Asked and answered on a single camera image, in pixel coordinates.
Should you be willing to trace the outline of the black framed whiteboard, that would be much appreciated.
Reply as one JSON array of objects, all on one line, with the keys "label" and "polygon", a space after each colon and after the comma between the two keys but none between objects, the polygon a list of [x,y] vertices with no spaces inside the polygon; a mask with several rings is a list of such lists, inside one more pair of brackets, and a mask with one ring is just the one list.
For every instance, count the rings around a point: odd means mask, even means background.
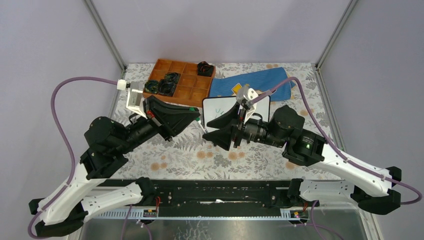
[{"label": "black framed whiteboard", "polygon": [[[213,127],[208,127],[206,124],[221,115],[228,112],[236,103],[235,96],[225,96],[225,97],[208,97],[202,101],[202,117],[203,125],[207,132],[212,132],[217,130]],[[270,97],[262,99],[256,104],[256,114],[262,116],[264,122],[270,120]]]}]

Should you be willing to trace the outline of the white whiteboard marker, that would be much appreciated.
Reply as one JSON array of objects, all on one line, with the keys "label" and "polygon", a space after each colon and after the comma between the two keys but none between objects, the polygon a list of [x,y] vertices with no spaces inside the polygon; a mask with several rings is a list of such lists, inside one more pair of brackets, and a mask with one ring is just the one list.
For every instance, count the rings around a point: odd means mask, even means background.
[{"label": "white whiteboard marker", "polygon": [[200,125],[201,128],[204,128],[201,120],[198,120],[197,122],[198,122],[198,124]]}]

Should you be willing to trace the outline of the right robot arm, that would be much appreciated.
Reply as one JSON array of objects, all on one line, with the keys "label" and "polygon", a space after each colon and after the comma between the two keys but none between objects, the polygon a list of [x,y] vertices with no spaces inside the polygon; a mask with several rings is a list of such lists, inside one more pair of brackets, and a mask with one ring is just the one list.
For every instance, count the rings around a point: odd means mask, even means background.
[{"label": "right robot arm", "polygon": [[401,206],[401,194],[393,190],[402,177],[398,167],[379,168],[348,156],[324,137],[304,129],[304,123],[305,118],[287,105],[263,121],[258,114],[245,120],[245,112],[235,104],[207,123],[212,131],[203,138],[224,150],[238,147],[242,140],[281,148],[283,158],[290,163],[339,176],[338,181],[292,179],[282,198],[285,206],[346,202],[376,215],[387,215]]}]

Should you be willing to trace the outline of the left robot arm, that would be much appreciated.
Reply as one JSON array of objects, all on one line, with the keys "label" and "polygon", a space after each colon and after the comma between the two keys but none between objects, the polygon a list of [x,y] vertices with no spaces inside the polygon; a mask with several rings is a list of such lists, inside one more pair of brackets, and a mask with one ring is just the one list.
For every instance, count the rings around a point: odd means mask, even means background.
[{"label": "left robot arm", "polygon": [[156,189],[147,177],[102,195],[89,193],[127,163],[126,154],[156,135],[171,141],[199,116],[196,107],[173,105],[150,96],[142,103],[142,113],[129,117],[128,125],[105,116],[96,118],[84,134],[88,149],[70,180],[50,196],[29,202],[31,213],[39,218],[29,225],[29,233],[36,232],[37,239],[64,237],[104,212],[126,205],[157,205]]}]

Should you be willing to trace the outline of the wooden compartment tray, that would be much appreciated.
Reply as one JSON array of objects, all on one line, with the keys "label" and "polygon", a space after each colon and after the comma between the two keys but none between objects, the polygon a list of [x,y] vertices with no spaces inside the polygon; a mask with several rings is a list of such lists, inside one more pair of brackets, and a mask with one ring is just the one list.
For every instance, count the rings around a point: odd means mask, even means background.
[{"label": "wooden compartment tray", "polygon": [[159,58],[147,82],[142,84],[143,97],[155,96],[161,101],[191,107],[201,107],[210,93],[216,67],[201,61]]}]

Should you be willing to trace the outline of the floral tablecloth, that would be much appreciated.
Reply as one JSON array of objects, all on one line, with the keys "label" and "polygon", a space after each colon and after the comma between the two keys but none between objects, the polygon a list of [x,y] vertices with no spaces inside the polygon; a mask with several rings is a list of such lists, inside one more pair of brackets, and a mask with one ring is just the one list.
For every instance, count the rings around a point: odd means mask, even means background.
[{"label": "floral tablecloth", "polygon": [[[216,66],[215,77],[224,79],[240,74],[282,67],[288,76],[297,77],[307,102],[320,127],[333,140],[332,127],[322,100],[320,81],[312,63],[212,63]],[[124,79],[144,84],[153,63],[130,64]],[[131,112],[126,109],[127,94],[121,92],[112,119],[127,125]],[[305,117],[305,128],[319,134],[301,99],[297,86],[292,88],[291,99],[270,103],[270,115],[288,105]],[[201,138],[200,125],[192,122],[172,141],[160,135],[152,137],[133,152],[125,155],[128,162],[111,178],[137,179],[191,179],[191,180],[336,180],[339,177],[312,167],[298,166],[282,157],[282,148],[245,141],[237,148],[226,151]]]}]

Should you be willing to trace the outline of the blue cartoon cloth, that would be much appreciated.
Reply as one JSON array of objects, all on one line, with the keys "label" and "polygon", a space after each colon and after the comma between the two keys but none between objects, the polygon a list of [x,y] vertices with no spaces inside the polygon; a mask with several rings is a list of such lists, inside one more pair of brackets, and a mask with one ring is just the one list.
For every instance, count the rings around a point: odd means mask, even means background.
[{"label": "blue cartoon cloth", "polygon": [[245,85],[249,85],[250,88],[256,90],[260,94],[275,87],[288,77],[283,67],[277,67],[222,79],[214,78],[211,82],[209,96],[234,96],[236,94],[235,90]]}]

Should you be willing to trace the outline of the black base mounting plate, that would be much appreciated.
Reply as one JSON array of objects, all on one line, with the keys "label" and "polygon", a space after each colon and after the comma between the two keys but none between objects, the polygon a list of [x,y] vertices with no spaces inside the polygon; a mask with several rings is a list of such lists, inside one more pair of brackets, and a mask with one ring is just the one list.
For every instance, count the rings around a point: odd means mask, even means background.
[{"label": "black base mounting plate", "polygon": [[154,179],[156,196],[153,209],[241,207],[290,209],[314,205],[295,195],[289,180],[176,180]]}]

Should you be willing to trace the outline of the left aluminium frame post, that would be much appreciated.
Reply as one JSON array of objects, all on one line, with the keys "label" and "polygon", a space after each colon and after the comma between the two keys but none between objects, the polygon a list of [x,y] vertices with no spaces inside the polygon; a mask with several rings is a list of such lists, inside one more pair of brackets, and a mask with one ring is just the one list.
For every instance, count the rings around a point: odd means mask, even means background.
[{"label": "left aluminium frame post", "polygon": [[104,24],[93,0],[83,0],[82,1],[86,6],[89,15],[91,16],[94,24],[96,25],[100,35],[102,36],[107,48],[109,49],[112,57],[117,63],[118,67],[122,72],[125,72],[127,65],[125,64],[121,54],[119,53],[118,48],[116,47],[106,25]]}]

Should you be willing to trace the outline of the aluminium frame post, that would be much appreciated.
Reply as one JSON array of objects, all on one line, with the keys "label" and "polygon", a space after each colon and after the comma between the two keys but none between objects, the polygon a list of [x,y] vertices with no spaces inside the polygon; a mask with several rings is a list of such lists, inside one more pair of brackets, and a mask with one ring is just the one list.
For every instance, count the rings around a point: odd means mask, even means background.
[{"label": "aluminium frame post", "polygon": [[316,69],[321,69],[324,65],[328,55],[330,54],[332,47],[336,43],[337,39],[339,38],[339,35],[341,34],[342,30],[344,29],[344,26],[346,25],[347,21],[349,20],[351,14],[353,13],[356,5],[358,4],[359,0],[350,0],[347,7],[345,8],[340,20],[338,21],[333,33],[331,34],[323,52],[321,53],[320,57],[318,58],[318,61],[315,64]]},{"label": "aluminium frame post", "polygon": [[125,72],[127,65],[125,64],[121,54],[119,53],[118,48],[116,47],[106,25],[104,24],[93,0],[83,0],[82,1],[86,6],[89,15],[91,16],[94,24],[96,25],[100,35],[102,36],[107,48],[109,49],[112,57],[117,63],[118,67],[122,72]]}]

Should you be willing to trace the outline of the right aluminium frame post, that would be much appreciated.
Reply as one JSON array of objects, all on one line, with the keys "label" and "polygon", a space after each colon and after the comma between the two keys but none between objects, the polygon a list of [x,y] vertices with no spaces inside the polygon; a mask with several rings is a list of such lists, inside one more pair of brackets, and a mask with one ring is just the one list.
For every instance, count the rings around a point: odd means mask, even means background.
[{"label": "right aluminium frame post", "polygon": [[318,58],[318,61],[315,64],[316,69],[321,69],[324,65],[328,55],[330,54],[332,47],[336,43],[337,39],[339,38],[339,35],[341,34],[342,30],[344,29],[344,26],[346,25],[347,21],[349,20],[351,14],[353,13],[356,5],[358,4],[359,0],[350,0],[347,7],[345,8],[340,20],[338,21],[333,33],[331,34],[323,52],[321,53],[320,57]]}]

